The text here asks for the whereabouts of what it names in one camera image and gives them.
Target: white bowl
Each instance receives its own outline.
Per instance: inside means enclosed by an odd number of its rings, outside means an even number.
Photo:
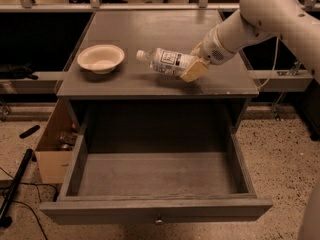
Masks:
[[[95,45],[83,50],[78,64],[96,74],[108,74],[124,59],[124,52],[114,45]]]

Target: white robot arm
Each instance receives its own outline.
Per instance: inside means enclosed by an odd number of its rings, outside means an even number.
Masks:
[[[273,36],[320,79],[320,21],[303,11],[298,0],[240,0],[240,9],[211,29],[191,54],[219,65]]]

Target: open drawer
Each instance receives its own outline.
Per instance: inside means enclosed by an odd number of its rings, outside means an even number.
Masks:
[[[56,203],[59,224],[255,220],[257,198],[226,103],[93,102]]]

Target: gray cabinet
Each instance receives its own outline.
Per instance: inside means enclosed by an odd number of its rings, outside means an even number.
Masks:
[[[258,91],[236,56],[194,83],[152,72],[138,49],[189,52],[220,22],[215,10],[98,11],[80,46],[121,47],[125,61],[94,75],[74,61],[58,96],[80,128],[58,201],[61,224],[255,220],[258,198],[236,138]]]

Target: speckled floor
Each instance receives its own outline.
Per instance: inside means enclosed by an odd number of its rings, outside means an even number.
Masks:
[[[274,206],[255,222],[155,225],[60,226],[39,212],[34,186],[21,185],[16,200],[30,205],[50,240],[54,239],[297,239],[310,191],[319,176],[320,142],[311,141],[305,123],[292,107],[281,109],[276,121],[268,108],[249,107],[237,133],[258,197],[270,197]],[[40,130],[21,140],[19,134],[39,124]],[[46,122],[6,121],[0,124],[0,166],[15,174],[27,148],[35,148]],[[24,182],[40,182],[36,162],[29,163]],[[40,187],[41,201],[53,196]],[[13,223],[0,228],[0,238],[44,239],[31,211],[13,204]]]

